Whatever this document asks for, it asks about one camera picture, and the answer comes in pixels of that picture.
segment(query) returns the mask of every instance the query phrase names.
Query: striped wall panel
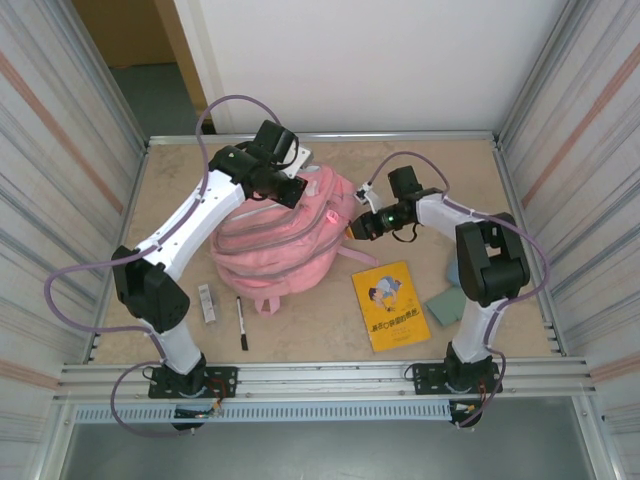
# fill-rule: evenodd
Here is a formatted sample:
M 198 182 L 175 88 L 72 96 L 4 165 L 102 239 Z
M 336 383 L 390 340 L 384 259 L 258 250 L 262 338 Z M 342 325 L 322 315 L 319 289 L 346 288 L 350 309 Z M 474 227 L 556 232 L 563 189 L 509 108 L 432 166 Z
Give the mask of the striped wall panel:
M 0 2 L 0 479 L 28 471 L 60 368 L 87 341 L 49 312 L 43 282 L 110 256 L 145 150 L 69 5 Z M 92 324 L 107 280 L 78 274 L 54 295 Z
M 640 2 L 590 2 L 505 157 L 551 257 L 566 347 L 586 356 L 640 478 Z

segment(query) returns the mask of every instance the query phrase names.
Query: white wall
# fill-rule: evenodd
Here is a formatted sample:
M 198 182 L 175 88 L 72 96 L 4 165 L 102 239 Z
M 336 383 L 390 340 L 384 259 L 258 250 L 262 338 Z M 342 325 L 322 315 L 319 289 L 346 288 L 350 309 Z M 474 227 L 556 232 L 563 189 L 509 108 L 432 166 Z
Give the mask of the white wall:
M 565 0 L 175 0 L 207 99 L 297 131 L 494 129 Z M 257 107 L 215 113 L 255 131 Z

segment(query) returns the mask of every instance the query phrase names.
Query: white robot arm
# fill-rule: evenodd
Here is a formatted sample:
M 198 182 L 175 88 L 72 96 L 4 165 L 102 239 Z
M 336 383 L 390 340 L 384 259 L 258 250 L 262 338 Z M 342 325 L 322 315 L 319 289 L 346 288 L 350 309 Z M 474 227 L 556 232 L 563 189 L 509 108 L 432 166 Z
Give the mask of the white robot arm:
M 432 378 L 430 388 L 440 393 L 436 388 L 440 382 L 450 392 L 466 393 L 480 381 L 492 384 L 495 367 L 487 346 L 505 311 L 498 306 L 517 297 L 529 282 L 519 236 L 491 219 L 472 216 L 472 210 L 453 204 L 438 189 L 423 189 L 412 167 L 394 170 L 389 182 L 398 202 L 385 208 L 378 205 L 375 212 L 372 209 L 362 214 L 352 222 L 349 236 L 375 240 L 405 225 L 420 224 L 435 228 L 456 243 L 458 273 L 467 301 L 458 332 L 447 350 L 444 375 L 440 380 Z M 364 193 L 356 196 L 365 198 Z M 493 218 L 514 223 L 508 213 Z M 489 256 L 487 246 L 499 249 L 499 253 Z
M 131 263 L 114 267 L 118 299 L 157 339 L 166 356 L 165 368 L 183 396 L 203 388 L 206 360 L 193 342 L 186 322 L 189 297 L 177 285 L 189 260 L 222 220 L 246 199 L 269 198 L 293 208 L 306 187 L 297 172 L 312 160 L 309 149 L 297 137 L 273 122 L 265 121 L 251 142 L 227 146 L 209 163 L 207 185 L 202 182 L 176 212 L 134 251 L 119 247 L 113 259 L 129 257 L 156 246 Z M 187 212 L 199 202 L 191 216 Z M 171 237 L 160 242 L 176 227 Z

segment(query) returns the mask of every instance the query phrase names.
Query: small box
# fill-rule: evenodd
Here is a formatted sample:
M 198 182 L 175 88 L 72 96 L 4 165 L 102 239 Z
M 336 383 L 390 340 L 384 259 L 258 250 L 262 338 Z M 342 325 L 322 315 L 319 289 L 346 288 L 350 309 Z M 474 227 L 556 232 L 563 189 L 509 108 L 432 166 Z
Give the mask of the small box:
M 204 323 L 214 323 L 218 320 L 217 304 L 214 302 L 214 298 L 209 290 L 209 285 L 204 284 L 198 287 L 200 293 L 200 304 L 202 305 L 202 312 L 204 314 Z

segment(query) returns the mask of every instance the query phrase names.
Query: yellow book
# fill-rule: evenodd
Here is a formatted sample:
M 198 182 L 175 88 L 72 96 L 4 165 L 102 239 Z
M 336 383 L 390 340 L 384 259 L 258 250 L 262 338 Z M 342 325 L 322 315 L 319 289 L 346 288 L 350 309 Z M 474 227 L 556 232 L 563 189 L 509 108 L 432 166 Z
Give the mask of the yellow book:
M 431 338 L 406 262 L 352 275 L 374 352 Z

